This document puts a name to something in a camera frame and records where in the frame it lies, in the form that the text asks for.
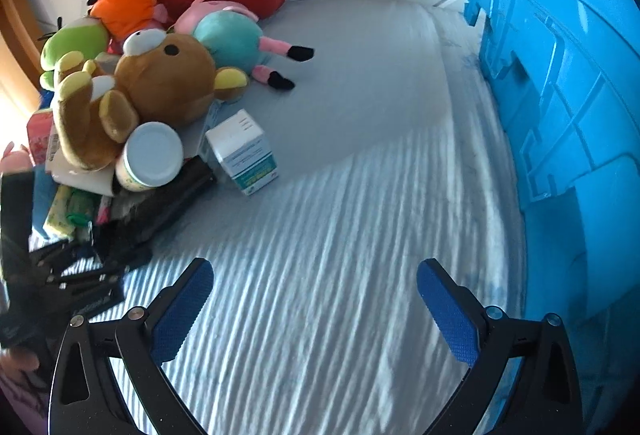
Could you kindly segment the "person left hand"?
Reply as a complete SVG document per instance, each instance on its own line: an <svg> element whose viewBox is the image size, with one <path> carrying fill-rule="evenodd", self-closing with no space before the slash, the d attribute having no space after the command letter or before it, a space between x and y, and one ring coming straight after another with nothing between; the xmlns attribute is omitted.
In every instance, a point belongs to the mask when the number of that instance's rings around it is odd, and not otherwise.
<svg viewBox="0 0 640 435"><path fill-rule="evenodd" d="M29 374L39 368L38 357L24 347L1 349L1 392L38 394Z"/></svg>

